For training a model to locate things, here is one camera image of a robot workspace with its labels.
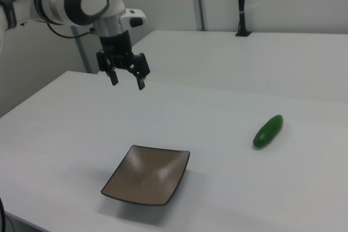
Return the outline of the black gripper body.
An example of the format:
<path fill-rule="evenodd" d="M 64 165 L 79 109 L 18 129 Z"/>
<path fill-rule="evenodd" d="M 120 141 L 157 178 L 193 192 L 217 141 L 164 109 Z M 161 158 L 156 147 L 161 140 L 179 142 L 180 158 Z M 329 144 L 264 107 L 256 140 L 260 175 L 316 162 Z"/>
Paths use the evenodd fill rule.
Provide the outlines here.
<path fill-rule="evenodd" d="M 117 36 L 99 37 L 102 49 L 99 51 L 99 69 L 105 71 L 110 62 L 114 62 L 116 68 L 127 70 L 132 65 L 132 44 L 129 32 L 125 31 Z"/>

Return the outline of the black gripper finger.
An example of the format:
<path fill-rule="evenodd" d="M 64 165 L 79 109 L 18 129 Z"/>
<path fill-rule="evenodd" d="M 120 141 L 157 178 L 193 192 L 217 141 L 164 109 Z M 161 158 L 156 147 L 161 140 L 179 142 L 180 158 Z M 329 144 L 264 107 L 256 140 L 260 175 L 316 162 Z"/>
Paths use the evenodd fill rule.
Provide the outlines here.
<path fill-rule="evenodd" d="M 150 73 L 150 68 L 144 53 L 137 55 L 132 54 L 130 56 L 130 65 L 127 71 L 136 78 L 139 90 L 143 90 L 145 88 L 145 79 Z"/>
<path fill-rule="evenodd" d="M 112 85 L 116 85 L 118 77 L 115 72 L 115 63 L 109 55 L 106 55 L 102 50 L 96 54 L 98 66 L 101 72 L 105 72 L 110 78 Z"/>

